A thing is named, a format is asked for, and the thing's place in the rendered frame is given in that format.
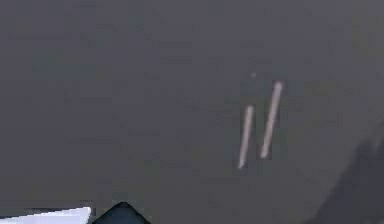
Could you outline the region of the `dark grey cupboard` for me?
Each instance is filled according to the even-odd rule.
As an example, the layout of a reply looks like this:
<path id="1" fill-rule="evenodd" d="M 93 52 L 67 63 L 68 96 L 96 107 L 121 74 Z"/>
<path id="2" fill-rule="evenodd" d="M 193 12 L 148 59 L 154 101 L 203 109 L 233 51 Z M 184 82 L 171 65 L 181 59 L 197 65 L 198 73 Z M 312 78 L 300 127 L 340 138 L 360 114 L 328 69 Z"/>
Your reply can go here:
<path id="1" fill-rule="evenodd" d="M 384 0 L 0 0 L 0 217 L 119 202 L 384 224 Z"/>

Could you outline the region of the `black pointed shape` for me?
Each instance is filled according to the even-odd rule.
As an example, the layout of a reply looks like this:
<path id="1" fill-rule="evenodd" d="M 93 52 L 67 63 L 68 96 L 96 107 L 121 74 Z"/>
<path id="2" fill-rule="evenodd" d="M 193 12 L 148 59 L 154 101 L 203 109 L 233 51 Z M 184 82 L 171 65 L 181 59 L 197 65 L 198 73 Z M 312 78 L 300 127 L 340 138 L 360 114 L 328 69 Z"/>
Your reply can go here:
<path id="1" fill-rule="evenodd" d="M 151 224 L 151 222 L 129 203 L 119 202 L 91 224 Z"/>

